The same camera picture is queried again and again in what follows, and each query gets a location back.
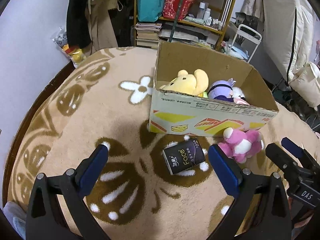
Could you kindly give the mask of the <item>open cardboard box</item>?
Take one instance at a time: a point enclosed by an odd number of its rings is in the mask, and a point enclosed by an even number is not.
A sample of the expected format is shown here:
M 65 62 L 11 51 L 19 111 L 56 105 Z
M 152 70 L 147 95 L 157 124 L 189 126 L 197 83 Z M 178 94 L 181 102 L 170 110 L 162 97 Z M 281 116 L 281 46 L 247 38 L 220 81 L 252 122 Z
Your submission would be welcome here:
M 210 89 L 200 94 L 170 90 L 178 74 L 208 76 L 208 85 L 232 81 L 245 100 L 216 100 Z M 245 61 L 232 56 L 183 43 L 162 41 L 157 51 L 149 130 L 155 133 L 220 137 L 226 128 L 242 131 L 260 129 L 279 112 L 271 91 L 259 72 Z

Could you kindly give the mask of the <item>stack of books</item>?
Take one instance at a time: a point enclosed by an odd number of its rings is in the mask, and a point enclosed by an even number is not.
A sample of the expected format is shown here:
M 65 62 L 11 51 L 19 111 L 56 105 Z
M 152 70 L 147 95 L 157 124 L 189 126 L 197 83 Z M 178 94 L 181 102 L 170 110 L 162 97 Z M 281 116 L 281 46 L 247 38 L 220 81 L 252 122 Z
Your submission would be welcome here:
M 161 23 L 137 23 L 135 25 L 136 46 L 157 49 L 161 28 Z

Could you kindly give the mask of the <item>cream duvet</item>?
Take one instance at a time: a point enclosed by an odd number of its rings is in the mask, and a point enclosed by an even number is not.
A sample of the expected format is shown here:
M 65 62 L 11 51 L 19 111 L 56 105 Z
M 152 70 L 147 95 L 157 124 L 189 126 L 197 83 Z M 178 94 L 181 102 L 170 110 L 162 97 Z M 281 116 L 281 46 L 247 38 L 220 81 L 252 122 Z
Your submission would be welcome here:
M 319 106 L 319 68 L 309 60 L 315 13 L 308 0 L 263 0 L 266 52 L 310 107 Z

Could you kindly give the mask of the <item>red gift bag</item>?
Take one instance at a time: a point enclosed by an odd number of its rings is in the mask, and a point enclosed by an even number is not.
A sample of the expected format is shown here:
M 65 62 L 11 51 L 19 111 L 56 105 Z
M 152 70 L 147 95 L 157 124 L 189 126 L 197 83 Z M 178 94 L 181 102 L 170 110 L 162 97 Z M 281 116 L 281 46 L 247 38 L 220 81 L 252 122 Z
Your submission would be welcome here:
M 178 20 L 183 20 L 188 14 L 190 6 L 195 0 L 183 0 L 180 8 Z M 174 20 L 178 11 L 180 0 L 165 0 L 162 15 L 164 18 Z

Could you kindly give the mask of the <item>green pole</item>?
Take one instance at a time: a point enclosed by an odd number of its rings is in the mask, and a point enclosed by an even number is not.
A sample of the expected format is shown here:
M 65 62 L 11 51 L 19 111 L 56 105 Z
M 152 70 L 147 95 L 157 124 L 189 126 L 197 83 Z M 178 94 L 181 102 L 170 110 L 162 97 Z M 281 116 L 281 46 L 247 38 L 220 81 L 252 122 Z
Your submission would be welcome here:
M 181 10 L 181 7 L 182 7 L 182 3 L 183 3 L 183 0 L 180 0 L 179 4 L 178 4 L 177 12 L 176 12 L 175 20 L 174 20 L 174 23 L 173 23 L 173 26 L 172 26 L 172 30 L 171 30 L 171 33 L 170 33 L 170 37 L 169 37 L 169 40 L 168 40 L 169 42 L 172 42 L 172 40 L 173 40 L 175 29 L 176 29 L 176 25 L 177 25 L 178 18 L 179 18 L 179 15 L 180 15 L 180 10 Z

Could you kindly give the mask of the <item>teal bag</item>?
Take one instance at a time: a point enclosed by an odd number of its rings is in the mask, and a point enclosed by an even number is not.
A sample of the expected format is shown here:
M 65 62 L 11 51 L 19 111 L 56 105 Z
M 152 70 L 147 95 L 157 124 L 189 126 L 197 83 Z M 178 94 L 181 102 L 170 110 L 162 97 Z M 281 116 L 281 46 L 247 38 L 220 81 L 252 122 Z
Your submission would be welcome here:
M 137 0 L 139 22 L 156 22 L 162 15 L 164 0 Z

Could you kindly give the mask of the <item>beige hanging coat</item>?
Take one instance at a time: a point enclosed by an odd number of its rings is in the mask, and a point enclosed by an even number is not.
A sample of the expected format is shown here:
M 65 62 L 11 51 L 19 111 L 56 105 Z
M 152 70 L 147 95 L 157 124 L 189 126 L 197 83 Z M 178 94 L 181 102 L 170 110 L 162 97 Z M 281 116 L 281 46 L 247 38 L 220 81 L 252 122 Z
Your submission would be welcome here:
M 117 0 L 88 0 L 85 15 L 91 43 L 85 48 L 86 56 L 118 46 L 108 12 L 112 9 L 118 9 Z

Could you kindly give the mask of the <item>purple haired plush doll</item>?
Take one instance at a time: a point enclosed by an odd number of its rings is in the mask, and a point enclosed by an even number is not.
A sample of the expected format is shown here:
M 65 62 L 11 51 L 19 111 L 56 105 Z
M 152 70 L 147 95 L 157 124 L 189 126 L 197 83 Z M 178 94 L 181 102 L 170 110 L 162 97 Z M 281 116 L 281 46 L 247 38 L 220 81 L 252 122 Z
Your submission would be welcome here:
M 232 78 L 229 80 L 215 81 L 208 89 L 207 95 L 212 100 L 234 102 L 233 86 L 236 83 Z

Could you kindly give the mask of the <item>beige patterned rug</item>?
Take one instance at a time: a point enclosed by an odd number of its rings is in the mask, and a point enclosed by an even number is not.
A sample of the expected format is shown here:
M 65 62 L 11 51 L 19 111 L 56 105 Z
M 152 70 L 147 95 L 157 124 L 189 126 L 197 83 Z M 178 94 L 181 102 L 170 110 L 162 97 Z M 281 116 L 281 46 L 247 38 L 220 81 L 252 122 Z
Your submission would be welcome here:
M 110 48 L 87 58 L 39 108 L 19 147 L 8 200 L 26 210 L 36 176 L 76 168 L 102 144 L 109 158 L 85 203 L 112 239 L 206 239 L 232 203 L 210 161 L 171 175 L 162 151 L 196 138 L 149 130 L 157 51 Z M 265 144 L 290 138 L 319 159 L 319 138 L 292 112 L 258 129 Z

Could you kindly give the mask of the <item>yellow bear plush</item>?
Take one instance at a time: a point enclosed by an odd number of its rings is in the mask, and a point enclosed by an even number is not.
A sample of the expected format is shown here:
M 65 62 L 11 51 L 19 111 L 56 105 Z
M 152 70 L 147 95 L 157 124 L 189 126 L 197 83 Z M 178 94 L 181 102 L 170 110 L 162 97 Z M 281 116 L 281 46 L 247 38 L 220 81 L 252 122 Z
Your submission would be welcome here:
M 203 96 L 208 86 L 209 78 L 204 70 L 197 69 L 193 74 L 189 74 L 186 70 L 180 70 L 175 79 L 160 89 L 192 96 Z

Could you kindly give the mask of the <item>wooden bookshelf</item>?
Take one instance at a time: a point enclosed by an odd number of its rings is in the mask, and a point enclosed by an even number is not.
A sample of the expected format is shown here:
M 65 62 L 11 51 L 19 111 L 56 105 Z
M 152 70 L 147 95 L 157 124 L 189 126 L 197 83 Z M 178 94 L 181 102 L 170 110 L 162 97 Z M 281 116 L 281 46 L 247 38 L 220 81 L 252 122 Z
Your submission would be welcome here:
M 134 0 L 134 45 L 181 41 L 221 48 L 236 0 Z

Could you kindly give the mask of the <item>pink plush toy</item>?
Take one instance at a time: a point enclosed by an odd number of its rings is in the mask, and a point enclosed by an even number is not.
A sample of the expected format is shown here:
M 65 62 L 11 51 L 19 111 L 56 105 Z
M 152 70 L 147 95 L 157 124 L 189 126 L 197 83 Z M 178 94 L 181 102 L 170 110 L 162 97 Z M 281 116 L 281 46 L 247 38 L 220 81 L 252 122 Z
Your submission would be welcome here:
M 228 158 L 243 164 L 264 149 L 264 142 L 259 131 L 243 132 L 229 127 L 224 130 L 223 141 L 218 146 Z

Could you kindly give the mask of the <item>white rolling cart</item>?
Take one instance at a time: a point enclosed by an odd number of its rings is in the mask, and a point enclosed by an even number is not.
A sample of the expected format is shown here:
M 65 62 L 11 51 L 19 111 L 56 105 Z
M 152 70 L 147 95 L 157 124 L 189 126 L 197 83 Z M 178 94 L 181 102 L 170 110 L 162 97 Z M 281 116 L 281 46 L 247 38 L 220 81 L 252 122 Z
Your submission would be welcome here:
M 223 41 L 221 43 L 223 52 L 226 55 L 250 63 L 253 55 L 263 39 L 262 35 L 247 25 L 240 24 L 237 26 L 233 22 L 228 24 L 228 30 L 231 32 L 231 34 L 233 34 L 233 37 L 231 37 L 228 41 Z M 251 52 L 249 52 L 243 46 L 245 41 L 254 44 L 254 48 Z

